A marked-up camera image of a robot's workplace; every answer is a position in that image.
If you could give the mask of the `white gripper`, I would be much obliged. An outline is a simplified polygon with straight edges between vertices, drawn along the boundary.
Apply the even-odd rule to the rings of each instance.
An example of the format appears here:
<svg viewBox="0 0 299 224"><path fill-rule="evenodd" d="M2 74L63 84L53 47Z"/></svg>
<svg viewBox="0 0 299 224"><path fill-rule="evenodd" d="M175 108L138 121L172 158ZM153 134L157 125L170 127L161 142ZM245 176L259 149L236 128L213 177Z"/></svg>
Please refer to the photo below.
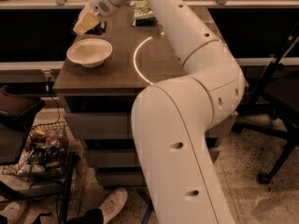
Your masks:
<svg viewBox="0 0 299 224"><path fill-rule="evenodd" d="M90 7L102 17L109 17L119 10L123 0L89 0ZM76 20L73 31L77 35L84 35L100 22L99 17L89 12L85 7Z"/></svg>

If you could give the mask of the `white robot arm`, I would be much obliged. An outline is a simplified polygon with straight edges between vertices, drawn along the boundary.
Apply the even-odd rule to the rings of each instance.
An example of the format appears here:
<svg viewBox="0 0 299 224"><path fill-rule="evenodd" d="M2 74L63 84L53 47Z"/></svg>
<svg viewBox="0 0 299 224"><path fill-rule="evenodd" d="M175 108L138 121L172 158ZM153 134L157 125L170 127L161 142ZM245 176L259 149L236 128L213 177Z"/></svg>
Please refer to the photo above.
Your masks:
<svg viewBox="0 0 299 224"><path fill-rule="evenodd" d="M74 31L85 34L129 0L89 0ZM147 0L184 76L154 83L135 98L135 149L160 224L235 224L206 131L231 116L246 80L226 45L182 0Z"/></svg>

